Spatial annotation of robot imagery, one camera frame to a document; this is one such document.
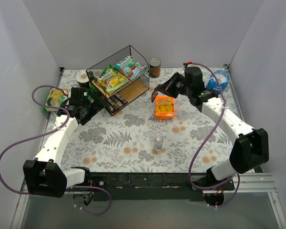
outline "metal frame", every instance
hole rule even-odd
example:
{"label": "metal frame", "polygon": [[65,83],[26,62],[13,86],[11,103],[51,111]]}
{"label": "metal frame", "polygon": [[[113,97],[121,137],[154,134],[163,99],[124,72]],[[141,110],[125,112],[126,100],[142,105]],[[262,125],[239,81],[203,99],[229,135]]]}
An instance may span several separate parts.
{"label": "metal frame", "polygon": [[[231,89],[232,93],[235,97],[235,102],[238,106],[241,118],[244,120],[244,116],[235,94],[234,86],[231,80]],[[276,191],[276,186],[274,184],[272,175],[270,173],[245,173],[240,175],[240,187],[238,192],[241,193],[258,193],[258,192],[266,192],[268,193],[269,200],[277,220],[278,226],[280,229],[286,229],[286,219],[284,213],[282,211],[278,194]],[[233,178],[234,185],[237,185],[237,177]],[[225,191],[225,193],[233,193],[234,191]],[[87,192],[73,192],[73,191],[66,191],[65,194],[84,194]],[[214,193],[213,191],[203,191],[203,193]],[[20,199],[17,204],[16,213],[14,216],[14,220],[12,223],[12,229],[19,229],[21,227],[25,209],[28,203],[29,195],[20,195]]]}

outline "teal snack bag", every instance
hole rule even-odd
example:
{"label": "teal snack bag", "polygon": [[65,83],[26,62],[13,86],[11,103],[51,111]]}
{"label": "teal snack bag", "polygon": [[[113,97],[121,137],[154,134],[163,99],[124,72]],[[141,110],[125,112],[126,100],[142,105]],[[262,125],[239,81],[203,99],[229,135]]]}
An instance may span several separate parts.
{"label": "teal snack bag", "polygon": [[123,60],[115,65],[115,68],[131,80],[135,80],[148,71],[146,66],[139,63],[132,56],[126,56]]}

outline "floral tablecloth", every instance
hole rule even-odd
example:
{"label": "floral tablecloth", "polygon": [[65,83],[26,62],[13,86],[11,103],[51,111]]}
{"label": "floral tablecloth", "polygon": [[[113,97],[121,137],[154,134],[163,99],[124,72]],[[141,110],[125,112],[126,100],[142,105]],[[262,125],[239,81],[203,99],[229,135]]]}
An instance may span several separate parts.
{"label": "floral tablecloth", "polygon": [[[78,86],[75,76],[79,71],[64,70],[60,88]],[[79,126],[64,152],[62,169],[84,166],[95,172],[187,172],[196,149],[214,123],[181,95],[175,100],[175,119],[155,121],[151,93],[158,83],[164,83],[176,71],[182,69],[162,68],[160,77],[150,79],[150,89],[115,116],[102,109],[86,125]],[[210,75],[205,69],[202,72]],[[227,106],[239,116],[230,86],[224,95]],[[50,115],[47,130],[53,128],[55,116],[55,113]],[[153,141],[158,135],[163,137],[159,153],[153,150]],[[226,160],[231,150],[231,141],[218,128],[202,149],[192,171],[205,172]]]}

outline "tin can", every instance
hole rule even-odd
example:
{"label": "tin can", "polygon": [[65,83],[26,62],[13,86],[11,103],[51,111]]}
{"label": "tin can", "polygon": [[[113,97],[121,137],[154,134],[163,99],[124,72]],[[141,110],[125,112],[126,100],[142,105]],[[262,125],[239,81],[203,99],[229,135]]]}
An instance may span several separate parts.
{"label": "tin can", "polygon": [[158,58],[152,58],[149,61],[150,77],[157,78],[160,75],[161,61]]}
{"label": "tin can", "polygon": [[162,145],[163,145],[163,138],[158,136],[154,139],[154,146],[153,148],[159,152],[160,149],[162,149]]}

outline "gray wall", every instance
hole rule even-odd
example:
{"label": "gray wall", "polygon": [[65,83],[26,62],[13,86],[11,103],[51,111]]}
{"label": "gray wall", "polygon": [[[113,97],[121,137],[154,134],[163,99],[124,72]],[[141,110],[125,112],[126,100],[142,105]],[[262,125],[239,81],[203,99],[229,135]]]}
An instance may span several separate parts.
{"label": "gray wall", "polygon": [[[59,68],[21,0],[0,0],[0,152],[15,141],[40,134],[46,114],[31,100],[41,84],[56,85]],[[45,101],[47,91],[37,98]],[[23,182],[22,165],[37,153],[40,139],[12,148],[3,157],[4,179],[15,189]],[[10,228],[18,194],[0,183],[0,229]]]}
{"label": "gray wall", "polygon": [[269,133],[271,171],[286,216],[286,0],[265,0],[231,63],[246,121]]}
{"label": "gray wall", "polygon": [[132,44],[163,66],[230,63],[263,0],[23,0],[55,61],[88,68]]}

